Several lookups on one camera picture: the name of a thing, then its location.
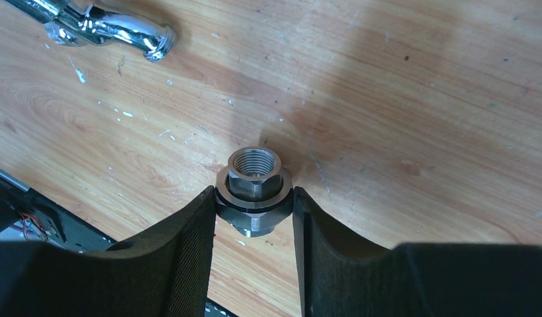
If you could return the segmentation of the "steel threaded pipe fitting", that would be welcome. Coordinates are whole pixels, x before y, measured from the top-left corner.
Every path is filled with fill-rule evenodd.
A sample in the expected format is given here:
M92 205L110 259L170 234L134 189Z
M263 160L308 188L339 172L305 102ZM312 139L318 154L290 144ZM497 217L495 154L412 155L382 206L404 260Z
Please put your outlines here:
M233 152L217 174L215 190L217 215L249 238L273 232L293 212L290 173L265 147Z

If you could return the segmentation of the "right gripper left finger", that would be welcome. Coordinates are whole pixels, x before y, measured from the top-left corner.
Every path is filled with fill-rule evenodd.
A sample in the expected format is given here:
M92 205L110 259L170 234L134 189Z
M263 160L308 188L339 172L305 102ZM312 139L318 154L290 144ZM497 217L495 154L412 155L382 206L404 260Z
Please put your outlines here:
M203 316L215 189L104 251L0 242L0 316Z

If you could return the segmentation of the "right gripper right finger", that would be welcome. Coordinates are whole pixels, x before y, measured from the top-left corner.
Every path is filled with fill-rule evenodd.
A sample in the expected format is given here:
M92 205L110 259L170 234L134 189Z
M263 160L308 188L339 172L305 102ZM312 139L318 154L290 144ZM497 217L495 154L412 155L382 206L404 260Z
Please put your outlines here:
M303 316L542 316L542 246L405 242L357 234L294 189Z

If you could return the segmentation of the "chrome water faucet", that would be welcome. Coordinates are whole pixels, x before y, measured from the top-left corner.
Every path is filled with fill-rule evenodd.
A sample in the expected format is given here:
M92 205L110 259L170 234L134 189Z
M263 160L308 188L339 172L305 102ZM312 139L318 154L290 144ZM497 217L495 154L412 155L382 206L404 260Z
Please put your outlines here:
M73 1L10 0L9 3L44 25L47 35L62 46L103 46L114 41L139 50L150 62L161 61L173 48L176 33L167 25L119 13L91 3Z

